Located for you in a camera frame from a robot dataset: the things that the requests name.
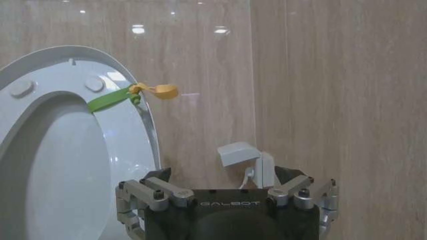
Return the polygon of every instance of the marble wall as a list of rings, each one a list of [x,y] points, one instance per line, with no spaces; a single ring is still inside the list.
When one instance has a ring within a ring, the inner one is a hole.
[[[427,1],[252,0],[257,146],[337,178],[331,240],[427,239]]]
[[[148,97],[163,166],[183,187],[239,186],[243,166],[224,169],[216,148],[256,143],[248,0],[2,0],[0,31],[0,66],[84,45],[139,81],[177,85],[176,99]]]

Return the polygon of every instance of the white toilet lid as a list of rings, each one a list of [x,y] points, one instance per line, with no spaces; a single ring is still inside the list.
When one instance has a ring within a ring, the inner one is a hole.
[[[0,239],[22,231],[30,240],[128,239],[114,186],[160,168],[149,108],[144,97],[93,115],[81,106],[135,82],[82,46],[37,51],[0,71]],[[54,119],[46,132],[44,117]]]

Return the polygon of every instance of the toilet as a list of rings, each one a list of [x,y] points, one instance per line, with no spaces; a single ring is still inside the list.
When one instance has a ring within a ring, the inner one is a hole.
[[[86,103],[136,83],[104,52],[57,46],[0,71],[0,239],[128,240],[114,187],[157,170],[149,106]]]

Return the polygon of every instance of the screw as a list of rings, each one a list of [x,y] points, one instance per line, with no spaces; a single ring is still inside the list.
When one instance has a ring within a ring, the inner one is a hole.
[[[118,182],[118,189],[122,189],[124,185],[125,185],[124,181]]]
[[[309,190],[307,188],[301,188],[297,192],[297,195],[303,198],[309,198]]]
[[[153,191],[152,198],[153,200],[161,200],[165,198],[165,193],[161,190],[156,190]]]

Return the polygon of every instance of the yellow clip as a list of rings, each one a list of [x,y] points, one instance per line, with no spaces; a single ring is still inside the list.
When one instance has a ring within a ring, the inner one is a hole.
[[[159,99],[172,99],[179,95],[177,87],[171,84],[149,87],[144,83],[139,82],[128,88],[128,92],[131,94],[139,94],[144,90],[151,92]]]

